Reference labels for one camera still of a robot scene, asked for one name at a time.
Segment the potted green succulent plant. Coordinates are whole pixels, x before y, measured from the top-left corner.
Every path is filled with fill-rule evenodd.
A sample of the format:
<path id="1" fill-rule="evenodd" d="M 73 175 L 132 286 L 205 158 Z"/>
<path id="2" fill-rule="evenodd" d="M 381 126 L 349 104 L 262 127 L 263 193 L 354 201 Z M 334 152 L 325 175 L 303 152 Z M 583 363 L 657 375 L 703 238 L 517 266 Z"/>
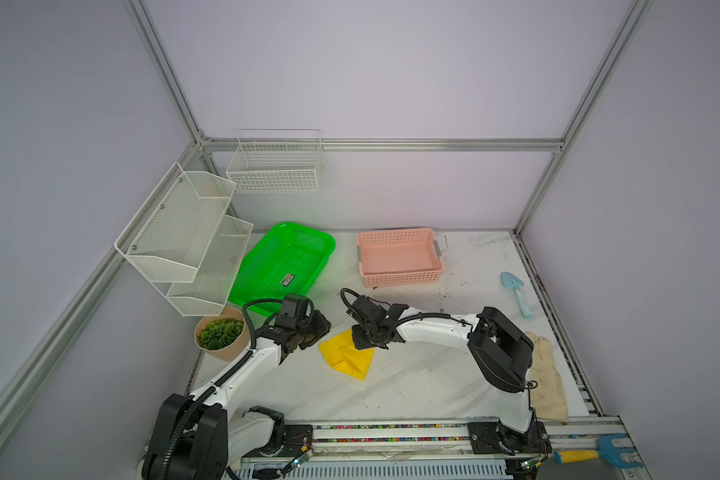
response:
<path id="1" fill-rule="evenodd" d="M 225 307 L 219 316 L 203 317 L 195 328 L 194 338 L 203 352 L 232 362 L 250 348 L 251 331 L 241 310 Z"/>

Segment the small black item in basket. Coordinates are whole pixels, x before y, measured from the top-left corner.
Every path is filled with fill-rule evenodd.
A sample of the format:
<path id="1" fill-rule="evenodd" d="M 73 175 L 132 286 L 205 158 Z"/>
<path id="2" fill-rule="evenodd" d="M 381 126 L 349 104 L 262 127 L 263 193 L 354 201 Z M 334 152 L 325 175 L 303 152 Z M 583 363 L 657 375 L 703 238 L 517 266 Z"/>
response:
<path id="1" fill-rule="evenodd" d="M 293 274 L 291 274 L 291 273 L 288 273 L 288 274 L 286 274 L 286 275 L 284 276 L 284 278 L 281 280 L 280 284 L 281 284 L 283 287 L 289 287 L 290 284 L 293 282 L 294 279 L 295 279 L 295 276 L 294 276 Z"/>

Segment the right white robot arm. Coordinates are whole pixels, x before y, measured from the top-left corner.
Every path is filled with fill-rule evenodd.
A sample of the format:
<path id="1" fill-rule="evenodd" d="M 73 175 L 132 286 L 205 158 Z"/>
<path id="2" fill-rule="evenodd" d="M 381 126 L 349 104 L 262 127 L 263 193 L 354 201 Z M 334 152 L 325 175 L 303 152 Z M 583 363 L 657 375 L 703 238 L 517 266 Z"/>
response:
<path id="1" fill-rule="evenodd" d="M 358 350 L 422 343 L 468 352 L 483 378 L 498 390 L 498 448 L 508 455 L 525 450 L 537 421 L 530 399 L 538 386 L 530 378 L 534 344 L 499 309 L 486 306 L 476 314 L 451 315 L 379 301 L 349 288 L 339 296 L 355 321 L 351 333 Z"/>

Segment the white mesh two-tier shelf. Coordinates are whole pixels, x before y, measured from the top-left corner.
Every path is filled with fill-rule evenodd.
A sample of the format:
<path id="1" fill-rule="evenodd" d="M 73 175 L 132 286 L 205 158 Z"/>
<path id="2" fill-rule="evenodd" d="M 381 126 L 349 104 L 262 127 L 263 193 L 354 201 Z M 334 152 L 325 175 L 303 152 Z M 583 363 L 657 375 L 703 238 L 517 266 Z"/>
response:
<path id="1" fill-rule="evenodd" d="M 174 163 L 114 249 L 183 317 L 219 315 L 253 232 L 232 213 L 236 184 Z"/>

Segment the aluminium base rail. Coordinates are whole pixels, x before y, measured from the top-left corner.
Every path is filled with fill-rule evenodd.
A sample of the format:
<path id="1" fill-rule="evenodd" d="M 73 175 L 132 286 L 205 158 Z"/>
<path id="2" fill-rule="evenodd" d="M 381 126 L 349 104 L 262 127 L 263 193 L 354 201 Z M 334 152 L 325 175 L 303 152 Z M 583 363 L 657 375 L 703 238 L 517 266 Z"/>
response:
<path id="1" fill-rule="evenodd" d="M 634 447 L 617 417 L 573 417 L 544 422 L 531 431 L 525 450 L 498 448 L 495 422 L 477 420 L 292 421 L 274 455 L 250 453 L 231 465 L 225 479 L 251 479 L 262 469 L 297 463 L 289 479 L 647 479 L 641 468 L 619 469 L 604 459 L 559 464 L 556 451 L 594 450 L 607 435 Z"/>

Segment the light blue garden trowel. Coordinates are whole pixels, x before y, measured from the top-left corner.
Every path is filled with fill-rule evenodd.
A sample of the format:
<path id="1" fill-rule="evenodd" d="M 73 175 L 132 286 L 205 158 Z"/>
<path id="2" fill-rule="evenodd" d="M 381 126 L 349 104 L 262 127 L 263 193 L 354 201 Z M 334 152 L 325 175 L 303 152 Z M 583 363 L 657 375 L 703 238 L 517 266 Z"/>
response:
<path id="1" fill-rule="evenodd" d="M 515 299 L 517 301 L 522 317 L 525 319 L 531 319 L 533 317 L 533 314 L 522 292 L 522 289 L 524 288 L 524 282 L 508 271 L 502 272 L 500 274 L 500 279 L 503 286 L 511 290 L 515 295 Z"/>

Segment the right beige work glove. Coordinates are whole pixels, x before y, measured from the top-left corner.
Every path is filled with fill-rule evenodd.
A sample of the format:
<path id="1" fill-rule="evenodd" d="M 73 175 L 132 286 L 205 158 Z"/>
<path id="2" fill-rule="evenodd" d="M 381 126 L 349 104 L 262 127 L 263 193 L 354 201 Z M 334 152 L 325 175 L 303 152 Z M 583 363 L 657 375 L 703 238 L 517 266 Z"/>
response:
<path id="1" fill-rule="evenodd" d="M 569 419 L 567 397 L 556 368 L 552 343 L 532 332 L 526 336 L 534 345 L 529 379 L 537 383 L 530 392 L 531 405 L 539 419 L 565 422 Z"/>

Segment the pink plastic basket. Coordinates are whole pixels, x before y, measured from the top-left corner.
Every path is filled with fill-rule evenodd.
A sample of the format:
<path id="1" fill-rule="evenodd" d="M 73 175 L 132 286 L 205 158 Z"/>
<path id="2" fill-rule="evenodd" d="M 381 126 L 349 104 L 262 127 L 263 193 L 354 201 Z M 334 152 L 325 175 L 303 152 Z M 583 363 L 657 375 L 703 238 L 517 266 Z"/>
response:
<path id="1" fill-rule="evenodd" d="M 437 282 L 445 263 L 430 228 L 357 235 L 359 272 L 366 288 Z"/>

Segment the yellow paper napkin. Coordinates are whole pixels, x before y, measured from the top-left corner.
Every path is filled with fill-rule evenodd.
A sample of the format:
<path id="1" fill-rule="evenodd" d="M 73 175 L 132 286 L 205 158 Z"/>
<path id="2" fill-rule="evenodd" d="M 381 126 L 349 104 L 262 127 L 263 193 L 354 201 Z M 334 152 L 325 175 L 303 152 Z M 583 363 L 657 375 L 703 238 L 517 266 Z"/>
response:
<path id="1" fill-rule="evenodd" d="M 330 340 L 321 342 L 318 347 L 331 368 L 357 380 L 365 380 L 370 370 L 374 350 L 358 350 L 355 347 L 351 330 L 346 330 Z"/>

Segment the green plastic basket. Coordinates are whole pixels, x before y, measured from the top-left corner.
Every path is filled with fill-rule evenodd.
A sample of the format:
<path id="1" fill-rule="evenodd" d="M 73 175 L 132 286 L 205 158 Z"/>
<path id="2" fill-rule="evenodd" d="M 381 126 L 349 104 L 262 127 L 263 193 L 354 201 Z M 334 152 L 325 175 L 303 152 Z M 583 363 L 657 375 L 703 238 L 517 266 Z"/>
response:
<path id="1" fill-rule="evenodd" d="M 249 308 L 263 317 L 279 310 L 278 300 L 286 295 L 305 296 L 323 272 L 336 249 L 328 233 L 293 222 L 272 227 L 244 257 L 227 302 L 239 308 L 262 299 Z M 291 273 L 289 287 L 280 282 Z"/>

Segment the blue yellow garden fork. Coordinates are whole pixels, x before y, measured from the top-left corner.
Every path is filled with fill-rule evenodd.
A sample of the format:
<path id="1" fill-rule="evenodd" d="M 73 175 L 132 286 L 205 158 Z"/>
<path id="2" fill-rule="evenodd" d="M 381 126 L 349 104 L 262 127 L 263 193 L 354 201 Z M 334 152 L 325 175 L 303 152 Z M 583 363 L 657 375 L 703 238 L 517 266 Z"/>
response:
<path id="1" fill-rule="evenodd" d="M 643 464 L 631 458 L 636 453 L 634 447 L 615 445 L 615 442 L 626 438 L 626 434 L 603 436 L 598 440 L 598 446 L 594 450 L 556 451 L 553 457 L 555 462 L 559 464 L 577 463 L 600 458 L 619 469 L 641 468 Z"/>

